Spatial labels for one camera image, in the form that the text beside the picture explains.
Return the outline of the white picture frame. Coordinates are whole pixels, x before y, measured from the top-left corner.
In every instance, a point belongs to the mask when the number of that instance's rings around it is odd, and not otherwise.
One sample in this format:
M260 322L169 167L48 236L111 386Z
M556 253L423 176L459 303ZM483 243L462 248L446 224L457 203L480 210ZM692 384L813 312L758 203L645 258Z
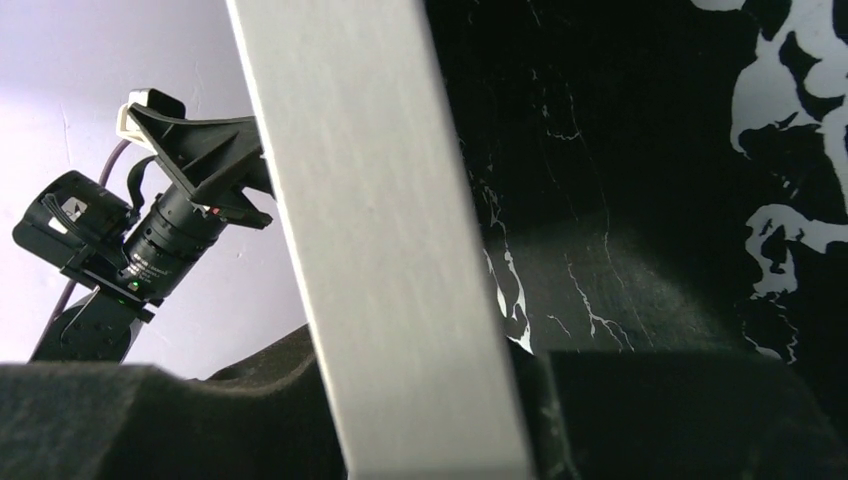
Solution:
M350 476L531 478L423 4L228 12Z

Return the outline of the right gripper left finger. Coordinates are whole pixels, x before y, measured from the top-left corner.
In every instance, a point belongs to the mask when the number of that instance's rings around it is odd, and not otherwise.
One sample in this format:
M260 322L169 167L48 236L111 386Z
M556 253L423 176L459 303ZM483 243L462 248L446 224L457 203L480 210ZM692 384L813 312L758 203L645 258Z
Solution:
M342 479L309 331L205 380L113 363L1 368L5 479Z

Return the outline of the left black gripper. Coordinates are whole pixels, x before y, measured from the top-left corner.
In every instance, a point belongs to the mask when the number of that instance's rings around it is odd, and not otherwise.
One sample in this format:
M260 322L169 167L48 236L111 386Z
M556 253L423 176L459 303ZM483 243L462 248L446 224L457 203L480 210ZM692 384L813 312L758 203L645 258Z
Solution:
M273 188L253 116L187 120L137 105L129 114L175 187L157 195L137 220L127 202L72 170L30 204L13 239L89 288L160 306L225 223L257 230L270 225L272 216L243 190L271 195Z

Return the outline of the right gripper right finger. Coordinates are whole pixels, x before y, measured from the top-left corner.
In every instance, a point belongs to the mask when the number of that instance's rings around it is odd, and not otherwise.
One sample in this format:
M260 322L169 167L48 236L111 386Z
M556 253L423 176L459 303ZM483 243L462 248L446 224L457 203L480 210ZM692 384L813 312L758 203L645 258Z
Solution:
M843 479L847 446L783 363L510 343L540 479Z

